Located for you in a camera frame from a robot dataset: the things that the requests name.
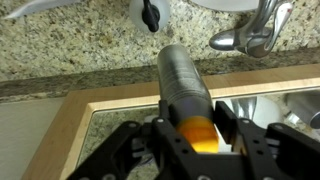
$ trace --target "sink basin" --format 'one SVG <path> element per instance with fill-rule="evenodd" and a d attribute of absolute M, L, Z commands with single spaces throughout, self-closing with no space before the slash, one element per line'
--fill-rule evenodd
<path fill-rule="evenodd" d="M 222 99 L 227 106 L 233 111 L 231 99 Z M 253 116 L 253 122 L 262 127 L 267 128 L 268 124 L 283 121 L 283 113 L 278 104 L 268 98 L 258 96 L 257 106 Z M 231 152 L 231 145 L 227 145 L 221 134 L 219 133 L 219 152 Z"/>

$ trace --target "wooden edge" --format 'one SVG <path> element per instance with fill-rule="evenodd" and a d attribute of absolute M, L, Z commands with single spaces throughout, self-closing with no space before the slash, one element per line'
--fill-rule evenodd
<path fill-rule="evenodd" d="M 320 86 L 320 64 L 205 76 L 213 98 Z M 65 179 L 75 168 L 94 111 L 156 104 L 157 82 L 68 94 L 23 179 Z"/>

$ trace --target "chrome faucet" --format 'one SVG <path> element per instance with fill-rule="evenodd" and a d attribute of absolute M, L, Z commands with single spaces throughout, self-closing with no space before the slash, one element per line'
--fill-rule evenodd
<path fill-rule="evenodd" d="M 209 44 L 216 50 L 238 50 L 256 58 L 264 57 L 275 45 L 292 10 L 293 4 L 289 0 L 260 0 L 255 15 L 246 25 L 214 35 Z M 265 27 L 273 12 L 273 28 Z"/>

